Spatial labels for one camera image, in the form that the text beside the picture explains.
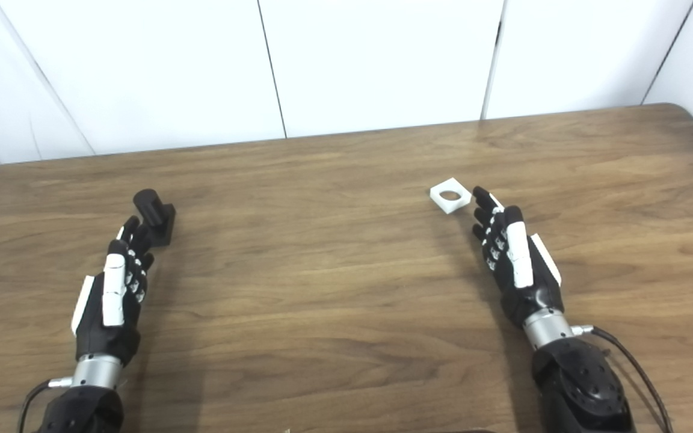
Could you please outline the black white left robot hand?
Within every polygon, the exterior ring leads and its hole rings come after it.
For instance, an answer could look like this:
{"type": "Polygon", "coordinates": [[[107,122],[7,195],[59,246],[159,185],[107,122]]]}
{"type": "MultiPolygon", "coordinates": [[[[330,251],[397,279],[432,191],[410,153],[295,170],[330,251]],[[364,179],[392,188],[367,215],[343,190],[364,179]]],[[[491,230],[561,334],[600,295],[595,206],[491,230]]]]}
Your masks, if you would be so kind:
{"type": "Polygon", "coordinates": [[[72,317],[75,359],[110,355],[123,366],[138,352],[138,318],[154,263],[148,228],[132,215],[108,244],[102,271],[85,277],[72,317]]]}

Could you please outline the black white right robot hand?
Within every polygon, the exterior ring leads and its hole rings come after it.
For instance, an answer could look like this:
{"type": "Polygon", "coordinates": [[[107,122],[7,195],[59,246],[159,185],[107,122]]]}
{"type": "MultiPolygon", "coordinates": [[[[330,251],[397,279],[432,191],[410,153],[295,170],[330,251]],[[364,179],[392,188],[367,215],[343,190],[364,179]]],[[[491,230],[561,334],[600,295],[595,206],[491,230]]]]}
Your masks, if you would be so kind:
{"type": "Polygon", "coordinates": [[[541,310],[563,312],[561,277],[541,238],[527,233],[522,209],[503,206],[477,186],[473,235],[500,292],[500,306],[509,322],[521,327],[541,310]]]}

